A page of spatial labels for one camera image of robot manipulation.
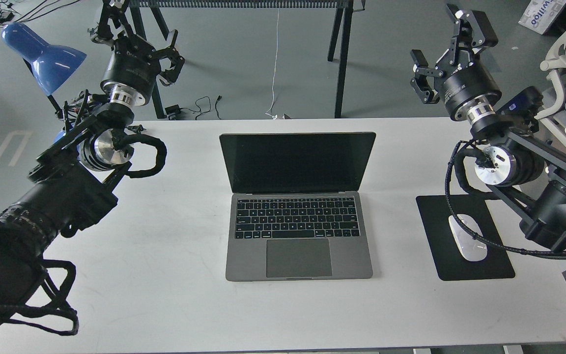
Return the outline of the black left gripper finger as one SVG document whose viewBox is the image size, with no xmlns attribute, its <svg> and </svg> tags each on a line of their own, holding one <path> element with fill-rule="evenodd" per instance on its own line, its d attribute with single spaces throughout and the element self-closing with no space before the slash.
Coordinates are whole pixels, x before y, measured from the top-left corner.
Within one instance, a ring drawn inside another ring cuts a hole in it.
<svg viewBox="0 0 566 354">
<path fill-rule="evenodd" d="M 118 31 L 117 36 L 131 37 L 134 35 L 132 27 L 127 21 L 125 12 L 128 9 L 129 0 L 103 0 L 99 20 L 97 26 L 90 29 L 89 37 L 93 43 L 102 43 L 107 46 L 113 46 L 114 36 L 112 22 L 115 30 Z"/>
<path fill-rule="evenodd" d="M 160 82 L 164 87 L 169 87 L 176 83 L 182 67 L 186 62 L 185 58 L 179 53 L 176 42 L 179 34 L 177 30 L 171 30 L 168 34 L 168 46 L 155 50 L 153 52 L 153 60 L 161 61 L 162 59 L 170 60 L 170 67 L 160 72 Z"/>
</svg>

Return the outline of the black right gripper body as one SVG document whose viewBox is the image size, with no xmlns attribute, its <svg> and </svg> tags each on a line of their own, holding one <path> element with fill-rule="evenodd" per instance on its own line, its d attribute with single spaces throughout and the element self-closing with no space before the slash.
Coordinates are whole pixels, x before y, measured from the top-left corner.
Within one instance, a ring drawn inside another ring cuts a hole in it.
<svg viewBox="0 0 566 354">
<path fill-rule="evenodd" d="M 466 119 L 458 116 L 458 110 L 472 99 L 484 95 L 494 105 L 502 96 L 489 70 L 481 63 L 479 53 L 458 53 L 457 59 L 451 58 L 449 53 L 444 53 L 436 66 L 445 72 L 445 75 L 434 80 L 434 89 L 442 99 L 449 117 L 454 121 Z"/>
</svg>

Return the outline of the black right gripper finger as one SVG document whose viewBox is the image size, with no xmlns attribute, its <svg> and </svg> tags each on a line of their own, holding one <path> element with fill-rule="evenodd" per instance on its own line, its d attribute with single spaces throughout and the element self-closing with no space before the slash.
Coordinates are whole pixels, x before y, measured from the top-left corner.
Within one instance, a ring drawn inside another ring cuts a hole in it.
<svg viewBox="0 0 566 354">
<path fill-rule="evenodd" d="M 428 63 L 422 51 L 418 49 L 412 49 L 410 51 L 410 55 L 415 63 L 413 67 L 413 72 L 415 75 L 410 80 L 411 87 L 415 90 L 418 98 L 424 104 L 438 103 L 440 97 L 436 92 L 434 92 L 427 79 L 441 79 L 446 76 L 446 73 L 440 69 L 428 67 Z"/>
<path fill-rule="evenodd" d="M 480 54 L 499 42 L 487 15 L 478 10 L 461 10 L 447 4 L 447 12 L 454 23 L 454 34 L 445 53 L 445 69 L 483 67 Z"/>
</svg>

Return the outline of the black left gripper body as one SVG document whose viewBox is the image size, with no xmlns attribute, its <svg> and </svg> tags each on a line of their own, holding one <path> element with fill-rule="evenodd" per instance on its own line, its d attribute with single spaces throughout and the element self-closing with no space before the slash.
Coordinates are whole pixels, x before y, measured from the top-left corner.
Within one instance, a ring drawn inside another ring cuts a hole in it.
<svg viewBox="0 0 566 354">
<path fill-rule="evenodd" d="M 159 61 L 151 58 L 153 52 L 154 47 L 141 38 L 114 41 L 112 57 L 101 81 L 111 103 L 133 108 L 150 101 L 160 72 Z"/>
</svg>

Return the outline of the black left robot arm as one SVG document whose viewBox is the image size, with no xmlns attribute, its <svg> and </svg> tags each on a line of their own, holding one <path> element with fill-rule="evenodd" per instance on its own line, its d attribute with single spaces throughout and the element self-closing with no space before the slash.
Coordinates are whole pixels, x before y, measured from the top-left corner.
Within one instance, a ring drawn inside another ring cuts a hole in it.
<svg viewBox="0 0 566 354">
<path fill-rule="evenodd" d="M 159 173 L 167 148 L 141 131 L 128 134 L 133 108 L 159 105 L 156 81 L 177 80 L 184 58 L 175 46 L 161 7 L 172 0 L 105 0 L 91 39 L 112 50 L 101 94 L 82 92 L 72 105 L 57 109 L 64 133 L 37 158 L 28 175 L 33 188 L 0 213 L 0 325 L 26 318 L 59 316 L 77 334 L 77 311 L 67 297 L 76 278 L 69 261 L 48 260 L 56 236 L 70 238 L 97 224 L 116 205 L 113 194 L 123 177 Z"/>
</svg>

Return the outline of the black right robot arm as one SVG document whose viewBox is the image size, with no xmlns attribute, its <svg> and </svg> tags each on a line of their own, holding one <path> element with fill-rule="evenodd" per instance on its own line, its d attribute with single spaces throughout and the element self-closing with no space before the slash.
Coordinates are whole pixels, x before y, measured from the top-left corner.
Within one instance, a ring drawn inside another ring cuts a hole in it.
<svg viewBox="0 0 566 354">
<path fill-rule="evenodd" d="M 566 258 L 566 154 L 534 138 L 543 96 L 527 87 L 499 109 L 501 90 L 480 61 L 497 35 L 485 13 L 447 5 L 453 36 L 447 51 L 429 66 L 422 51 L 410 83 L 425 104 L 442 102 L 454 121 L 470 123 L 471 141 L 450 159 L 460 187 L 486 200 L 503 200 L 521 217 L 525 238 Z"/>
</svg>

